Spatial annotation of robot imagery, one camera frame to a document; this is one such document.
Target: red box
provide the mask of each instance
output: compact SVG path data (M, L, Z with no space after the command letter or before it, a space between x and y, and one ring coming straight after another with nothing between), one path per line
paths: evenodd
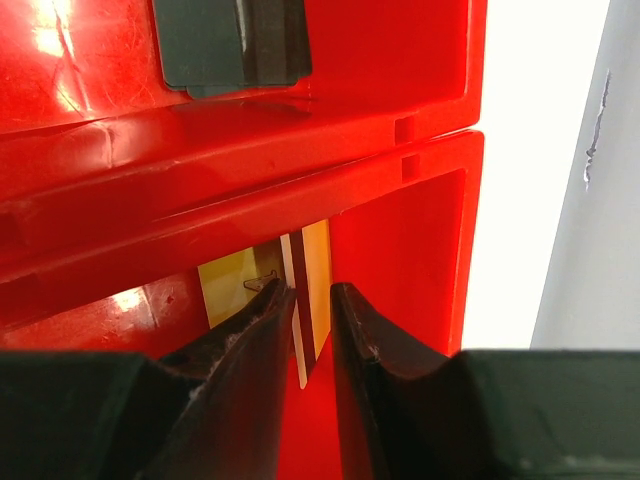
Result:
M483 137L448 133L479 117L486 0L306 10L309 78L189 102L164 87L147 1L0 6L5 348L160 355L206 328L194 267L324 218L336 281L459 348ZM101 299L165 277L184 294L157 296L167 321L131 314L138 333L105 341L125 329ZM330 353L306 390L289 382L282 478L339 477Z

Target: red plastic casing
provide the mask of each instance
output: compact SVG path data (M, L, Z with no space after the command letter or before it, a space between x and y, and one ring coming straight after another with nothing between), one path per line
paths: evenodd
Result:
M309 78L194 102L163 84L150 2L0 5L4 348L162 355L207 329L196 266L325 218L335 281L459 348L486 0L306 10ZM340 478L330 345L290 380L280 477Z

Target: white wall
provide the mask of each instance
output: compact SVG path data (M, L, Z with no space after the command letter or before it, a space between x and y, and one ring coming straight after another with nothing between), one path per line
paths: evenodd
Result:
M608 0L489 0L464 348L528 348Z

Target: gray surface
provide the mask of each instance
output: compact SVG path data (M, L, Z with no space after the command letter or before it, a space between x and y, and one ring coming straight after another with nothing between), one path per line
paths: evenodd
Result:
M531 346L640 348L640 1L609 7Z

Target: scratch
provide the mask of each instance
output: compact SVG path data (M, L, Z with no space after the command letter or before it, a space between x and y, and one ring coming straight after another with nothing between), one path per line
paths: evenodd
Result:
M87 111L89 110L89 97L87 95L84 81L82 80L80 69L76 64L75 52L73 49L73 42L71 40L71 35L69 34L68 25L66 24L66 22L63 23L62 21L62 17L58 12L56 0L52 0L51 5L53 7L53 13L56 17L56 32L58 34L58 41L62 46L62 52L63 52L62 58L64 58L65 61L69 64L70 73L72 75L73 80L75 81L76 87L80 92L80 96L82 97L81 98L82 105L80 107L82 108L83 111ZM71 105L71 102L69 101L70 99L67 98L66 96L65 96L65 100L67 100L67 103ZM73 105L72 105L72 108L76 111L76 113L78 113L78 115L80 115L80 117L84 118L84 114L82 111L80 111L78 108L76 108Z
M587 163L584 167L583 179L585 183L585 189L589 191L589 184L591 183L591 167L593 165L593 159L596 155L596 149L598 147L598 139L600 138L600 128L602 126L602 117L604 116L604 109L607 108L607 96L609 95L609 84L611 83L611 70L607 69L607 78L604 82L604 89L602 91L602 97L600 97L600 110L596 117L596 124L593 128L593 140L591 147L586 151Z

